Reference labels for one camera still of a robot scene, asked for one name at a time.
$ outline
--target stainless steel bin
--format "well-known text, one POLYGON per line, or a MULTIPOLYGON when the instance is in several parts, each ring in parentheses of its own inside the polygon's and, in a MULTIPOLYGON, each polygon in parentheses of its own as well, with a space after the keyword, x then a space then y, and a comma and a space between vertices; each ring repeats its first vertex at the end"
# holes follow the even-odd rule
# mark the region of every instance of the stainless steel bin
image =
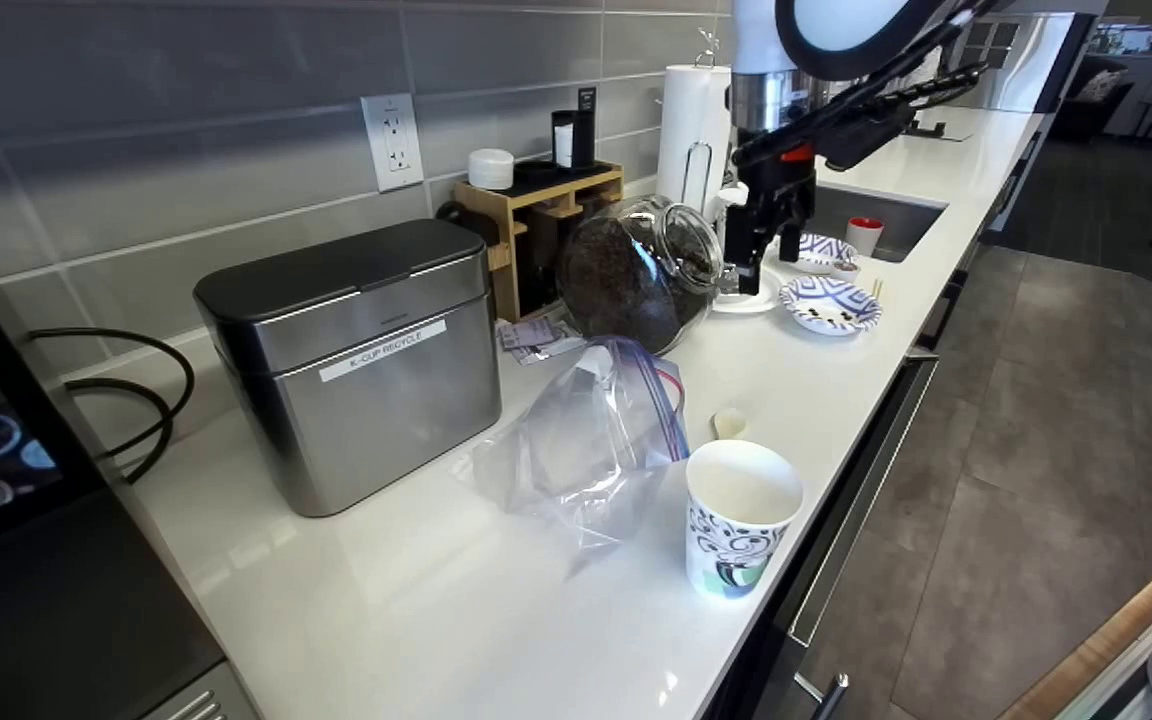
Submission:
POLYGON ((486 249, 411 220, 195 287, 291 509, 346 509, 500 415, 486 249))

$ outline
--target sink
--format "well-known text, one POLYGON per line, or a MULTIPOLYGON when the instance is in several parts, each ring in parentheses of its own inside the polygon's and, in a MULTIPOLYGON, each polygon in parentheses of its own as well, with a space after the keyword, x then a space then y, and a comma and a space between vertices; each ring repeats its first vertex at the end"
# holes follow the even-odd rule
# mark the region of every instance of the sink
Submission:
POLYGON ((881 220, 882 236, 878 238, 874 258, 900 263, 908 258, 943 211, 945 205, 935 205, 929 200, 896 200, 832 187, 817 187, 814 217, 808 222, 806 229, 842 238, 847 234, 847 220, 851 218, 881 220))

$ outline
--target paper towel roll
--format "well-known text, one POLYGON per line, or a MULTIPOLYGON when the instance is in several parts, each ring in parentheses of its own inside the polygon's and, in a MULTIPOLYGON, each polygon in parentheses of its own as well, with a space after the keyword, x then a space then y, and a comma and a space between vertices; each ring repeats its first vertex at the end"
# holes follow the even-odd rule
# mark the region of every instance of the paper towel roll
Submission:
POLYGON ((727 167, 732 118, 723 97, 732 68, 669 65, 664 73, 664 116, 657 191, 713 222, 713 199, 727 167))

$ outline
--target floor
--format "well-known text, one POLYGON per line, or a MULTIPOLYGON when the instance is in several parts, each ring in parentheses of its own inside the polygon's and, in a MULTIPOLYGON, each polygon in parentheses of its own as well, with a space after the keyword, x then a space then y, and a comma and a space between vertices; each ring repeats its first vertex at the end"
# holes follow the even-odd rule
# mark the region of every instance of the floor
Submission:
POLYGON ((992 719, 1152 578, 1152 282, 983 247, 938 351, 801 669, 836 720, 992 719))
POLYGON ((1048 141, 1025 181, 1002 247, 1152 281, 1152 142, 1048 141))

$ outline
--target gray tile backsplash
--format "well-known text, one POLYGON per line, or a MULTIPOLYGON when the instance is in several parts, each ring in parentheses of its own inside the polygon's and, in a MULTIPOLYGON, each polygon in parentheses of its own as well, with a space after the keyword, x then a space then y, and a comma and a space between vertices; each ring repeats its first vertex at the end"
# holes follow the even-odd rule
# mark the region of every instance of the gray tile backsplash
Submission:
MULTIPOLYGON (((0 3, 0 293, 28 327, 173 338, 223 266, 429 217, 467 156, 550 150, 599 88, 599 158, 653 176, 664 67, 726 0, 0 3), (358 97, 415 90, 424 184, 379 194, 358 97)), ((129 350, 56 341, 63 370, 129 350)))

